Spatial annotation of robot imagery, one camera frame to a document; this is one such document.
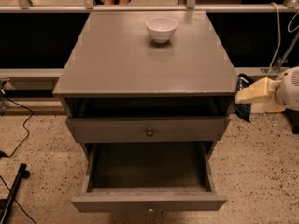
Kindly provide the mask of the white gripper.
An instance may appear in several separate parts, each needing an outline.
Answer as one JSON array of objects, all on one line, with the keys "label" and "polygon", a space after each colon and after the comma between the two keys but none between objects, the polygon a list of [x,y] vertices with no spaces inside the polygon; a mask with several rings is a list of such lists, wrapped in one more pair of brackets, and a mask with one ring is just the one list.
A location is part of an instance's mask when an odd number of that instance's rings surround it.
[{"label": "white gripper", "polygon": [[285,108],[299,111],[299,66],[283,71],[277,80],[264,77],[254,82],[248,95],[252,113],[277,113]]}]

